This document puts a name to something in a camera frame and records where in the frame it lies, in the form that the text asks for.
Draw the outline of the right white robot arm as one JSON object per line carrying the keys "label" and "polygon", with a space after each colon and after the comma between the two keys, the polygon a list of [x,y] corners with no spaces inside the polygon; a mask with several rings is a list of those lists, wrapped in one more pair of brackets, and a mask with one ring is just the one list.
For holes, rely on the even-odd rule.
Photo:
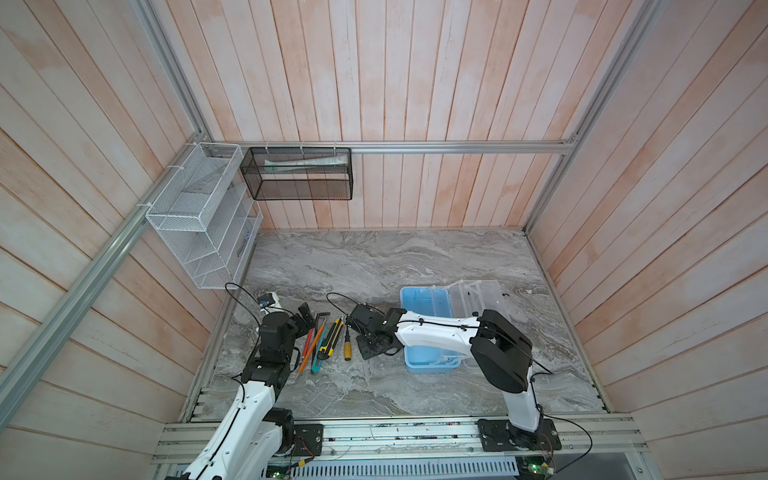
{"label": "right white robot arm", "polygon": [[472,357],[485,379],[503,392],[511,426],[535,432],[542,414],[530,386],[534,359],[532,342],[496,310],[478,316],[435,317],[402,308],[386,313],[367,305],[347,316],[369,354],[394,347],[430,347]]}

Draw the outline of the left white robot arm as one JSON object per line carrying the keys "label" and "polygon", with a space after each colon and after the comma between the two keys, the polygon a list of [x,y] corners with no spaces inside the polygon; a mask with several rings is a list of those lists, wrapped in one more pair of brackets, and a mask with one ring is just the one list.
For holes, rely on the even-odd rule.
{"label": "left white robot arm", "polygon": [[306,303],[296,313],[267,313],[259,341],[238,376],[240,389],[225,418],[181,479],[259,479],[270,459],[293,449],[293,414],[274,406],[290,373],[295,342],[317,326]]}

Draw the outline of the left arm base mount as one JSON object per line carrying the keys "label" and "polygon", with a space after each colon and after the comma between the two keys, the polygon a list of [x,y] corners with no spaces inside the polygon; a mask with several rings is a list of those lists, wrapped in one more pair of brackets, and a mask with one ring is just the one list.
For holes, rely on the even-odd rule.
{"label": "left arm base mount", "polygon": [[281,443],[275,457],[309,457],[322,454],[324,426],[320,423],[280,425]]}

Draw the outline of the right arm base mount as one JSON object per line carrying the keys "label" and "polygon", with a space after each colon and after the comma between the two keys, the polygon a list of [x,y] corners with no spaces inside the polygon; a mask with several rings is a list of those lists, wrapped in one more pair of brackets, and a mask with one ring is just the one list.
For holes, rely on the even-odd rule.
{"label": "right arm base mount", "polygon": [[560,435],[551,419],[544,418],[534,432],[514,427],[509,420],[479,419],[476,423],[485,452],[557,451]]}

